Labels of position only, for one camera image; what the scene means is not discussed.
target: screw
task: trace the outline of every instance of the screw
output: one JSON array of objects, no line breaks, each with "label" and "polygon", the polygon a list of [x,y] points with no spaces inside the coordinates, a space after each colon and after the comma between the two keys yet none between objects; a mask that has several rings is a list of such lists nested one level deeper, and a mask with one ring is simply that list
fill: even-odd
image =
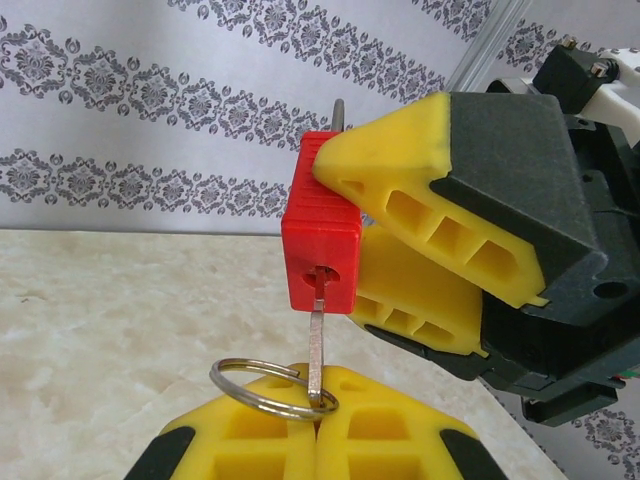
[{"label": "screw", "polygon": [[564,48],[568,48],[569,50],[573,50],[578,45],[578,39],[576,37],[566,37],[562,40],[562,46]]},{"label": "screw", "polygon": [[609,65],[602,62],[596,62],[591,65],[591,73],[593,73],[596,78],[604,78],[607,76],[607,72],[609,71]]}]

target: countertop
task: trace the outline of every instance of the countertop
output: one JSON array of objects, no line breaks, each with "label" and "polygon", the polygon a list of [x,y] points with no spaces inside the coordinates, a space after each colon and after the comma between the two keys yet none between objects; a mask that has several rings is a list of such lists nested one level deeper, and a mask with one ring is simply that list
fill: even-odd
[{"label": "countertop", "polygon": [[[279,238],[0,232],[6,479],[121,479],[171,419],[218,396],[211,364],[307,360]],[[510,479],[563,480],[494,397],[329,316],[328,364],[469,424]]]}]

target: patterned wallpaper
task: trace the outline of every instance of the patterned wallpaper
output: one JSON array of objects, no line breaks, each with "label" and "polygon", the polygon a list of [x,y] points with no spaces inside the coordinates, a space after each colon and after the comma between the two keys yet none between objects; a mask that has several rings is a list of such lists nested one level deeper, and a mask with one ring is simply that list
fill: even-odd
[{"label": "patterned wallpaper", "polygon": [[[329,128],[333,100],[357,124],[441,90],[490,13],[488,0],[366,12],[338,0],[111,2],[136,26],[126,30],[96,23],[105,2],[63,3],[0,11],[0,98],[22,119],[2,117],[5,226],[275,234],[300,136]],[[447,55],[414,40],[446,41]],[[50,140],[25,134],[34,122]],[[131,132],[145,142],[122,141]],[[105,135],[108,148],[87,140]],[[198,160],[174,160],[185,156]]]},{"label": "patterned wallpaper", "polygon": [[[534,76],[565,37],[593,52],[640,48],[638,19],[640,0],[536,1],[498,53],[482,88],[495,78]],[[528,422],[518,397],[492,393],[570,480],[640,480],[640,380],[628,381],[618,403],[558,428]]]}]

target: white plastic part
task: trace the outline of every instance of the white plastic part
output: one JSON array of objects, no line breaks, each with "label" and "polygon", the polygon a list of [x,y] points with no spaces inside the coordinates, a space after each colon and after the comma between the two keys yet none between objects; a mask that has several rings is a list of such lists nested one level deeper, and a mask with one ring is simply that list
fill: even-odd
[{"label": "white plastic part", "polygon": [[598,89],[581,116],[621,128],[633,147],[640,142],[640,51],[613,49],[600,56],[614,59],[620,67],[620,76]]}]

